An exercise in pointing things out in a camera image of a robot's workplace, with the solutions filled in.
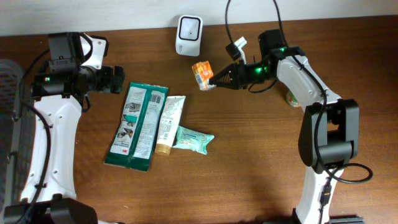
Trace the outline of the small orange white box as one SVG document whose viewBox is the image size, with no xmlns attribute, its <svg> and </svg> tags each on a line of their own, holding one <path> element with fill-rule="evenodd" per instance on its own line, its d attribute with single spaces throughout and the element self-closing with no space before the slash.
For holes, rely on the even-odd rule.
<svg viewBox="0 0 398 224">
<path fill-rule="evenodd" d="M 216 87 L 210 84 L 210 79 L 213 77 L 214 73 L 209 61 L 194 64 L 192 66 L 192 71 L 201 91 L 211 90 Z"/>
</svg>

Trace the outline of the green lid glass jar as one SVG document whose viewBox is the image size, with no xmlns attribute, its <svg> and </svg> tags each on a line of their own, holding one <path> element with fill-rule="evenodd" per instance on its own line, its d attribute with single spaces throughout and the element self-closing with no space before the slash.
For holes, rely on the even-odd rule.
<svg viewBox="0 0 398 224">
<path fill-rule="evenodd" d="M 290 106 L 293 106 L 295 108 L 300 107 L 300 103 L 298 102 L 298 100 L 295 98 L 294 94 L 290 90 L 287 92 L 285 99 Z"/>
</svg>

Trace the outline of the green white 3M pouch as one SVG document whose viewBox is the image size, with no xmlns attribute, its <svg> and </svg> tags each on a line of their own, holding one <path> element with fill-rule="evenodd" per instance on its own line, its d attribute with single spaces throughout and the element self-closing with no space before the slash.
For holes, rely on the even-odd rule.
<svg viewBox="0 0 398 224">
<path fill-rule="evenodd" d="M 121 122 L 104 163 L 148 171 L 167 93 L 165 86 L 131 82 Z"/>
</svg>

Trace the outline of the white Pantene conditioner tube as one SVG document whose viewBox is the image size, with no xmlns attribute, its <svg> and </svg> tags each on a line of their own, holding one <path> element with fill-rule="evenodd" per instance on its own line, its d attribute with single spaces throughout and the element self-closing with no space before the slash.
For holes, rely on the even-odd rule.
<svg viewBox="0 0 398 224">
<path fill-rule="evenodd" d="M 168 96 L 160 117 L 155 153 L 168 156 L 180 123 L 186 96 Z"/>
</svg>

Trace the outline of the teal wet wipes pack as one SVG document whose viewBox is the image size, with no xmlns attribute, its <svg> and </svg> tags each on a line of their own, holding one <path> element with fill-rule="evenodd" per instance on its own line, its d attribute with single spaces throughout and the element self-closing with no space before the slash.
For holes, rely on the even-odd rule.
<svg viewBox="0 0 398 224">
<path fill-rule="evenodd" d="M 214 135 L 194 131 L 183 126 L 177 129 L 174 148 L 186 149 L 207 155 L 207 145 L 214 139 Z"/>
</svg>

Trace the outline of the right black and white arm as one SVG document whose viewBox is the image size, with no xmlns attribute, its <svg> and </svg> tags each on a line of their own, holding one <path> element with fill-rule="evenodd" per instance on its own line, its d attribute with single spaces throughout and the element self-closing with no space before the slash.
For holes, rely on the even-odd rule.
<svg viewBox="0 0 398 224">
<path fill-rule="evenodd" d="M 331 91 L 311 68 L 304 51 L 288 46 L 279 29 L 258 37 L 261 59 L 248 64 L 244 38 L 230 42 L 226 51 L 234 60 L 210 79 L 217 87 L 238 90 L 266 80 L 283 83 L 294 95 L 303 121 L 298 151 L 305 164 L 303 192 L 291 217 L 276 223 L 363 223 L 358 216 L 329 215 L 332 197 L 341 175 L 358 154 L 359 106 Z"/>
</svg>

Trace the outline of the left black and white arm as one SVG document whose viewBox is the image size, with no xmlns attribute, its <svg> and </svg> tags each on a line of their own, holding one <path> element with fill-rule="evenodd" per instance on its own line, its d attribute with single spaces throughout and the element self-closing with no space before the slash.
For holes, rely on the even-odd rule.
<svg viewBox="0 0 398 224">
<path fill-rule="evenodd" d="M 31 83 L 32 103 L 24 101 L 25 81 L 19 84 L 19 109 L 35 115 L 29 173 L 17 205 L 3 211 L 4 223 L 101 223 L 95 209 L 76 199 L 73 180 L 75 136 L 82 113 L 90 107 L 89 93 L 119 94 L 125 79 L 122 67 L 103 65 L 107 38 L 84 32 L 48 36 L 49 48 Z"/>
</svg>

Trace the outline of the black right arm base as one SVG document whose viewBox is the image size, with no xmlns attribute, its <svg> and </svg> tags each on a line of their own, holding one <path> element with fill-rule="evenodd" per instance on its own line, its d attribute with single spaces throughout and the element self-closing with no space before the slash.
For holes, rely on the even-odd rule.
<svg viewBox="0 0 398 224">
<path fill-rule="evenodd" d="M 263 224 L 299 224 L 300 222 L 293 217 L 274 218 L 268 221 L 263 221 Z M 365 224 L 363 217 L 345 216 L 331 218 L 328 223 L 331 224 Z"/>
</svg>

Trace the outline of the white barcode scanner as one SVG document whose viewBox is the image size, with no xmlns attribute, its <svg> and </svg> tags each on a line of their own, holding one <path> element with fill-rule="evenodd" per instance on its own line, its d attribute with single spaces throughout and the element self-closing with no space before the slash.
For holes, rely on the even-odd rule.
<svg viewBox="0 0 398 224">
<path fill-rule="evenodd" d="M 200 55 L 203 20 L 198 16 L 182 15 L 178 19 L 175 51 L 179 55 L 197 57 Z"/>
</svg>

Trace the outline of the grey plastic mesh basket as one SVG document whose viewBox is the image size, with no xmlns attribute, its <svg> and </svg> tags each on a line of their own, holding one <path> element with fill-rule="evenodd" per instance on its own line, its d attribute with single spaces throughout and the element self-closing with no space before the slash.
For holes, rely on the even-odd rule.
<svg viewBox="0 0 398 224">
<path fill-rule="evenodd" d="M 19 83 L 25 70 L 15 61 L 1 60 L 1 216 L 18 205 L 29 176 L 34 142 L 34 115 L 24 110 L 21 118 Z"/>
</svg>

